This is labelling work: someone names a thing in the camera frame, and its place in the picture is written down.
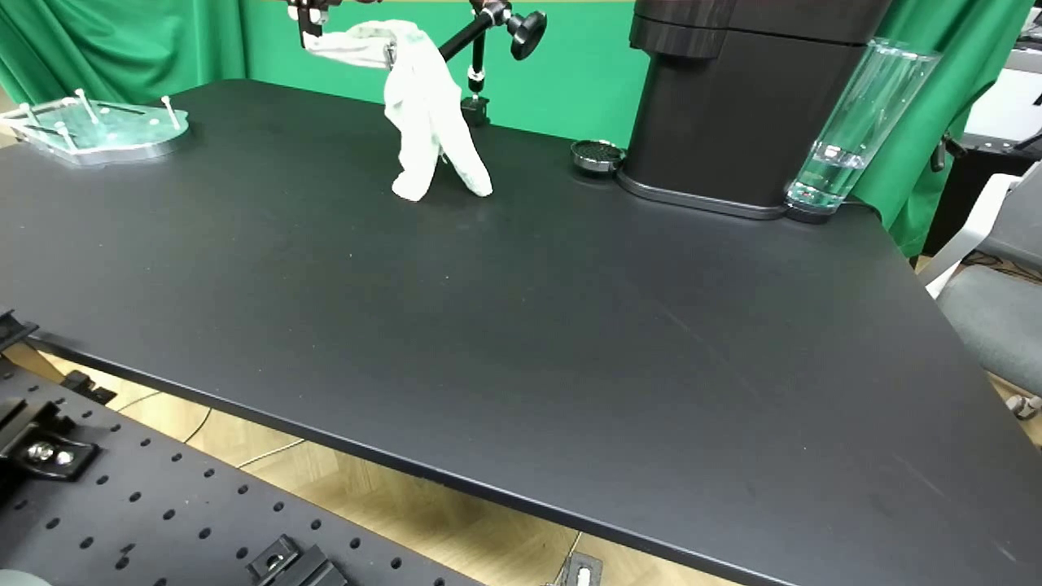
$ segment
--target black tabletop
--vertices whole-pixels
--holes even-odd
[[[1042,463],[870,211],[662,207],[509,129],[496,197],[411,206],[373,105],[178,105],[156,163],[0,148],[52,349],[726,576],[1040,581]]]

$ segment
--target green curtain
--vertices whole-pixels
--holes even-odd
[[[940,53],[940,64],[907,108],[857,197],[878,207],[910,257],[920,251],[952,163],[930,168],[945,133],[956,137],[968,105],[996,78],[1033,0],[896,0],[878,35]],[[545,45],[509,55],[487,35],[491,119],[552,137],[628,144],[647,55],[628,49],[633,0],[523,0],[549,14]],[[331,28],[359,20],[412,20],[434,38],[469,22],[465,0],[344,3]],[[465,83],[465,55],[452,63]],[[300,53],[283,0],[0,0],[0,83],[18,100],[70,87],[99,97],[150,100],[210,78],[257,78],[324,94],[381,100],[381,71],[342,69]]]
[[[878,207],[896,245],[915,257],[927,236],[952,157],[940,137],[961,137],[971,105],[1002,69],[1033,0],[897,0],[878,35],[940,53],[940,64],[853,194]]]
[[[16,100],[152,100],[244,73],[237,0],[0,0],[0,83]]]

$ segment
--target clear glass cylinder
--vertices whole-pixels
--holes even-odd
[[[833,214],[925,87],[935,64],[938,55],[874,38],[833,114],[811,144],[803,165],[786,186],[789,207]]]

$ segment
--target black machine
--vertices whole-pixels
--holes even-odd
[[[639,0],[633,45],[652,53],[652,71],[626,187],[777,214],[885,8],[888,0]]]

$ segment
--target green cloth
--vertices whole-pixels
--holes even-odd
[[[904,255],[919,255],[938,207],[945,168],[930,168],[945,133],[956,137],[968,105],[996,78],[1033,0],[896,0],[878,35],[940,53],[940,64],[892,129],[853,194],[878,207]],[[545,45],[509,55],[487,32],[491,119],[552,137],[628,144],[647,55],[628,49],[633,3],[549,3]],[[331,28],[362,20],[412,20],[434,38],[469,22],[465,0],[344,3]],[[452,63],[465,83],[469,55]],[[83,87],[93,97],[152,100],[215,78],[257,78],[324,94],[381,100],[381,71],[312,59],[297,41],[283,0],[0,0],[0,83],[16,100]]]
[[[1030,7],[1033,0],[897,0],[878,28],[919,53],[940,53],[938,71],[853,186],[907,257],[920,251],[952,171],[952,157],[930,165],[938,144],[961,137],[972,97],[1008,59]]]
[[[152,100],[244,73],[244,8],[230,0],[0,0],[0,87],[16,100],[74,87]]]

